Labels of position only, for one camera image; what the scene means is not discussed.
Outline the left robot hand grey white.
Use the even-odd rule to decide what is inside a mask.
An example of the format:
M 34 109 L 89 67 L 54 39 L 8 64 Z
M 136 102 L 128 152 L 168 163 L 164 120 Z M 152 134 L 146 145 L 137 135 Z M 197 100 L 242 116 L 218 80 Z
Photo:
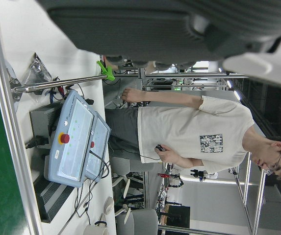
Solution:
M 79 49 L 113 64 L 187 67 L 218 61 L 226 71 L 281 86 L 281 0 L 41 0 Z

